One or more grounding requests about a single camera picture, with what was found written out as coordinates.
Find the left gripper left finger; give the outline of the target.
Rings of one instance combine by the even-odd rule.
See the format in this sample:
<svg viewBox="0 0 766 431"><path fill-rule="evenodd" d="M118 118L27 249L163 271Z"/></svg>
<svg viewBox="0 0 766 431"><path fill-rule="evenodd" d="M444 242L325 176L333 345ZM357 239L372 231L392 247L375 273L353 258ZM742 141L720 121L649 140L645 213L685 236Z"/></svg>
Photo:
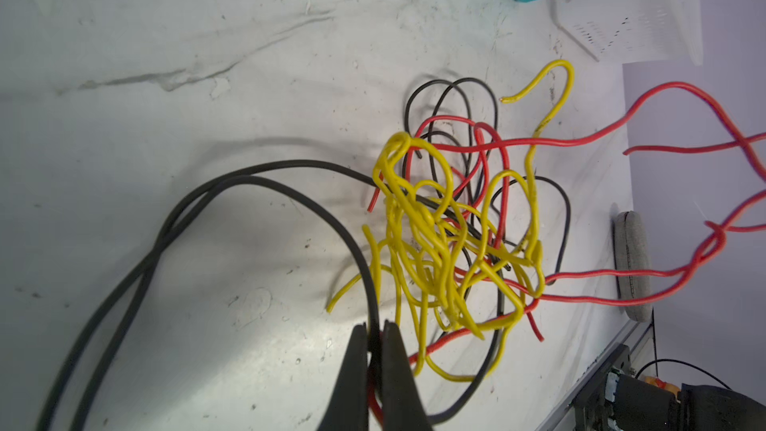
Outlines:
<svg viewBox="0 0 766 431"><path fill-rule="evenodd" d="M317 428L318 431L368 429L367 367L367 330L364 324L359 324L351 333L329 405Z"/></svg>

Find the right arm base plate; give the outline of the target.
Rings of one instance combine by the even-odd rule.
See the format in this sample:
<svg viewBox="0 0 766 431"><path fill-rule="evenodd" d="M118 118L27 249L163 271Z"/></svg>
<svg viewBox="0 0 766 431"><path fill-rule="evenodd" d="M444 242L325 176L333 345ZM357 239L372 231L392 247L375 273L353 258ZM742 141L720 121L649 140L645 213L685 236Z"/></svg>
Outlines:
<svg viewBox="0 0 766 431"><path fill-rule="evenodd" d="M572 401L574 430L763 430L765 406L725 387L684 384L673 393L630 375L620 344Z"/></svg>

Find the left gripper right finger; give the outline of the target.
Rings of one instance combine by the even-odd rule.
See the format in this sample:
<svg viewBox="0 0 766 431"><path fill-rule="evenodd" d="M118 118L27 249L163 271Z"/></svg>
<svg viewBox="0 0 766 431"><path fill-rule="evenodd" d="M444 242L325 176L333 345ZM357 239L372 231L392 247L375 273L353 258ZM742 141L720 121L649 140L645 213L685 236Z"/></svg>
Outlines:
<svg viewBox="0 0 766 431"><path fill-rule="evenodd" d="M382 333L381 409L384 430L431 431L426 412L395 322L386 321Z"/></svg>

